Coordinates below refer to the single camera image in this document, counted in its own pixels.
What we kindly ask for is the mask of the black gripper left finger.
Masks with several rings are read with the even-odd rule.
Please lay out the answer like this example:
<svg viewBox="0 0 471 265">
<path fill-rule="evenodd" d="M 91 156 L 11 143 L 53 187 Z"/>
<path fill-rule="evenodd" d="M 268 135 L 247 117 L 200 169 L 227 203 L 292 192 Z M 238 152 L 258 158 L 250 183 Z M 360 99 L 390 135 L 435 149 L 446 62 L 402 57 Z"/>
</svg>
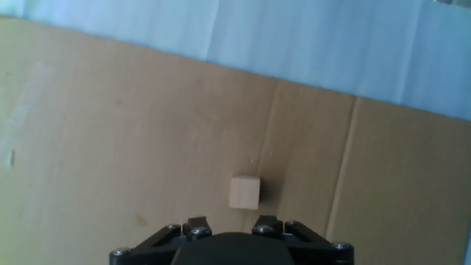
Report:
<svg viewBox="0 0 471 265">
<path fill-rule="evenodd" d="M 136 247 L 119 247 L 109 254 L 109 265 L 171 264 L 184 245 L 212 236 L 205 216 L 188 219 L 183 224 L 171 223 L 142 241 Z"/>
</svg>

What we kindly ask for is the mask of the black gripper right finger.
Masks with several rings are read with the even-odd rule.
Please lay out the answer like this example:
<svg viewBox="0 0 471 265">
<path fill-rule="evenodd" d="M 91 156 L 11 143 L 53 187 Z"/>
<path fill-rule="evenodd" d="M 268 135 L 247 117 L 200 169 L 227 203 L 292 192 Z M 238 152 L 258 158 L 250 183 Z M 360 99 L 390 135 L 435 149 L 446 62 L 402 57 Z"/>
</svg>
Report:
<svg viewBox="0 0 471 265">
<path fill-rule="evenodd" d="M 295 264 L 354 264 L 354 246 L 343 241 L 328 241 L 302 222 L 283 222 L 276 216 L 260 215 L 252 235 L 280 243 Z"/>
</svg>

